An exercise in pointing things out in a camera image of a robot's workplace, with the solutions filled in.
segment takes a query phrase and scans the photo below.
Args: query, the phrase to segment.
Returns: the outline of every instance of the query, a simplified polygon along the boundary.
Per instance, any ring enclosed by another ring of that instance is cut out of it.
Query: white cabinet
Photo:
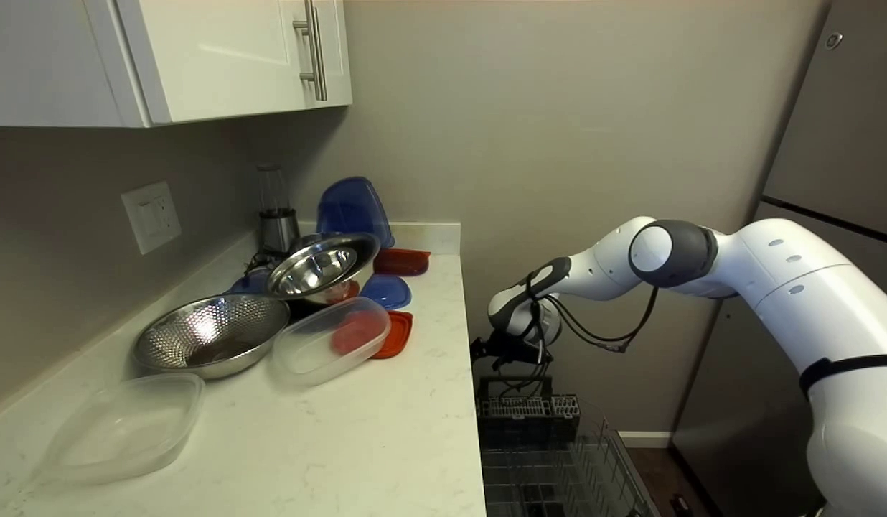
[[[341,0],[0,0],[0,127],[350,104]]]

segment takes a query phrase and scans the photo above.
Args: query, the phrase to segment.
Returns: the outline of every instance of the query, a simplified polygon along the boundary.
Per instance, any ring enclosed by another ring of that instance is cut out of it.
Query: clear plastic lid
[[[51,440],[40,476],[116,482],[169,466],[191,440],[201,393],[199,377],[160,373],[90,396]]]
[[[387,311],[370,298],[331,304],[274,335],[281,384],[321,384],[367,361],[387,335]]]

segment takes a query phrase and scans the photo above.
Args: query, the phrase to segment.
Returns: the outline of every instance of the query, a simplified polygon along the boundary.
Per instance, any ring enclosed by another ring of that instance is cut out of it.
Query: outlet cover
[[[172,189],[168,182],[129,189],[120,195],[137,252],[147,255],[182,235]]]

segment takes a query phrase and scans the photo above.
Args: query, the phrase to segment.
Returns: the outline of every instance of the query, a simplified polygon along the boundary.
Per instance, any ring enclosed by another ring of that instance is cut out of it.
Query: white countertop
[[[244,238],[0,410],[0,513],[483,517],[459,228],[394,233],[399,248],[433,252],[424,276],[404,279],[413,332],[402,355],[310,390],[280,390],[264,361],[211,384],[172,466],[102,488],[28,492],[63,420],[87,393],[125,378],[135,332],[175,301],[235,279],[254,248]]]

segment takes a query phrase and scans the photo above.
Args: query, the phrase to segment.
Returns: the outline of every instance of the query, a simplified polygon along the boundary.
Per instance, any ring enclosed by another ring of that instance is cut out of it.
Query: metal mixing bowl
[[[224,378],[259,365],[288,325],[291,307],[280,295],[211,295],[155,318],[135,341],[135,361],[143,373]]]
[[[269,274],[269,289],[288,298],[304,298],[337,288],[380,255],[380,238],[310,235]]]

